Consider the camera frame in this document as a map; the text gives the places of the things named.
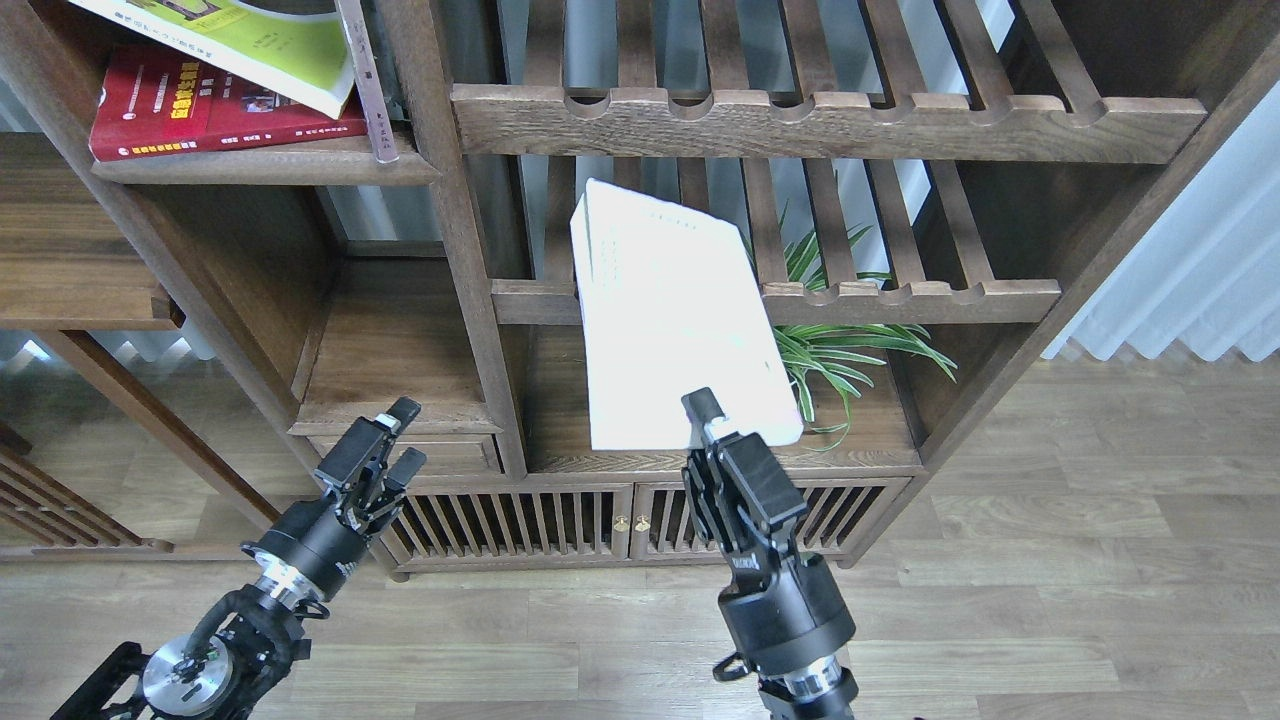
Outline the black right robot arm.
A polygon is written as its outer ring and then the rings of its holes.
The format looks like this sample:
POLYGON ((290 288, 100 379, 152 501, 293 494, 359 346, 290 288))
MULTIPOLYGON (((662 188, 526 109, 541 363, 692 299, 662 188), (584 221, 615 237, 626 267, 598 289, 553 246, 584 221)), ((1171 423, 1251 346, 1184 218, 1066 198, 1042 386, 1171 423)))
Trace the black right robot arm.
POLYGON ((837 652, 855 624, 826 560, 800 548, 806 502, 756 433, 733 429, 709 388, 682 398, 692 438, 682 478, 698 536, 731 582, 718 606, 735 651, 718 682, 756 674, 773 719, 850 719, 859 688, 837 652))

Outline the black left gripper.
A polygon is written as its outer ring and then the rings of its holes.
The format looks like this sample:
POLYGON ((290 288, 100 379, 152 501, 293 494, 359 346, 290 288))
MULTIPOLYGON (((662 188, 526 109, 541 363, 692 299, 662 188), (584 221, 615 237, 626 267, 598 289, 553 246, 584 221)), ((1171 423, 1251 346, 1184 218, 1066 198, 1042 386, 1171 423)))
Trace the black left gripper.
POLYGON ((396 519, 410 482, 428 460, 407 448, 387 462, 420 411, 421 404, 401 397, 374 420, 358 418, 314 469, 325 493, 292 505, 241 550, 261 565, 274 557, 294 568, 323 600, 332 600, 396 519))

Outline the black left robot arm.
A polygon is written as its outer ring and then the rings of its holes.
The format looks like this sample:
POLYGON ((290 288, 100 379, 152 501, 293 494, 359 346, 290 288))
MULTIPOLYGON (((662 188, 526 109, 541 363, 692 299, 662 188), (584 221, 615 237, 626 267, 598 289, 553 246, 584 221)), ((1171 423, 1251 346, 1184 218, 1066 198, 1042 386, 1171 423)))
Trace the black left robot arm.
POLYGON ((360 418, 315 468, 324 493, 293 503, 243 551, 259 578, 224 594, 186 635, 154 653, 119 644, 55 712, 58 719, 246 719, 293 664, 310 656, 302 623, 330 601, 396 520, 425 462, 389 455, 420 413, 402 397, 360 418))

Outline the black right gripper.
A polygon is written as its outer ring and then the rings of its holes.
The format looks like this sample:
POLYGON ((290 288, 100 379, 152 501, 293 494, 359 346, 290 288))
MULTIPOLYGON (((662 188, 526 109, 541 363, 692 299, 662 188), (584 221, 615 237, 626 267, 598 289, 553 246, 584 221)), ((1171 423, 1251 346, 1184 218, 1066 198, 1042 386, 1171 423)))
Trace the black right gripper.
POLYGON ((799 547, 805 500, 758 433, 721 434, 727 416, 712 389, 681 402, 692 424, 687 505, 696 533, 730 565, 718 605, 736 651, 760 676, 812 673, 855 624, 824 559, 799 547))

